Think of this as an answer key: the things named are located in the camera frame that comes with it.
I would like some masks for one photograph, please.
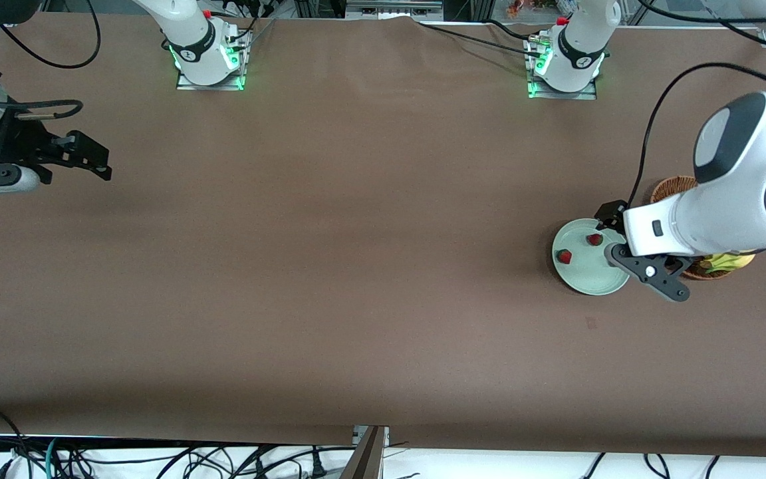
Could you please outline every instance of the brown table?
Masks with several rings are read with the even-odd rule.
[[[766,49],[621,29],[598,100],[531,100],[521,57],[409,19],[277,21],[246,91],[179,92],[149,17],[100,21],[75,71],[0,36],[10,94],[83,100],[48,127],[114,167],[0,196],[0,408],[25,431],[332,443],[389,424],[412,446],[766,455],[766,253],[675,304],[575,293],[549,251],[626,197],[676,74],[766,72]],[[93,46],[86,16],[15,32],[58,61]],[[679,84],[642,189],[691,173],[702,122],[758,88]]]

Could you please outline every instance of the green plate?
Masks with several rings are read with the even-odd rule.
[[[557,273],[575,291],[593,296],[611,294],[619,290],[628,280],[628,273],[619,267],[610,266],[605,249],[614,243],[626,243],[626,239],[614,230],[596,230],[598,221],[592,218],[573,220],[563,225],[551,245],[551,260]],[[602,245],[587,243],[587,236],[600,233],[604,236]],[[572,263],[557,261],[557,252],[569,249]]]

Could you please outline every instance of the strawberry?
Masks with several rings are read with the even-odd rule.
[[[600,246],[603,241],[604,236],[601,236],[599,233],[593,233],[590,236],[587,236],[587,243],[590,243],[593,246]]]
[[[557,252],[557,261],[563,264],[572,263],[572,252],[569,249],[562,249]]]

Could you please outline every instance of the teal cable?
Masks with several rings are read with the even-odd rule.
[[[58,442],[58,438],[54,437],[49,441],[49,446],[46,448],[46,479],[52,479],[52,452],[55,451],[55,443]]]

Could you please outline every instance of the white floor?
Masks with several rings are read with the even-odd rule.
[[[286,446],[269,452],[263,458],[265,466],[280,458],[298,452],[308,451],[303,446]],[[93,460],[137,460],[137,458],[160,458],[182,451],[176,449],[118,449],[98,450],[85,454]],[[253,448],[231,448],[234,463],[239,464]],[[504,451],[462,451],[434,449],[386,450],[383,479],[403,479],[419,473],[417,479],[581,479],[596,455],[592,452],[504,452]],[[322,464],[330,476],[338,477],[340,468],[347,462],[350,451],[323,452]],[[10,458],[8,452],[0,452],[0,467]],[[212,456],[216,461],[228,465],[225,457]],[[703,479],[705,468],[711,456],[666,455],[671,479]],[[651,460],[660,467],[657,458]],[[311,456],[299,458],[303,466],[303,477],[311,471]],[[94,464],[94,479],[156,479],[167,460],[145,464]],[[180,479],[187,460],[180,460],[168,470],[164,479]],[[270,473],[269,479],[294,479],[298,476],[297,464],[288,463]],[[24,460],[13,463],[8,479],[27,478]],[[45,473],[35,467],[34,477],[45,478]],[[645,466],[641,454],[607,454],[593,474],[593,479],[657,479]],[[766,479],[766,458],[737,458],[725,456],[717,463],[711,479]],[[215,470],[198,468],[191,479],[221,479]]]

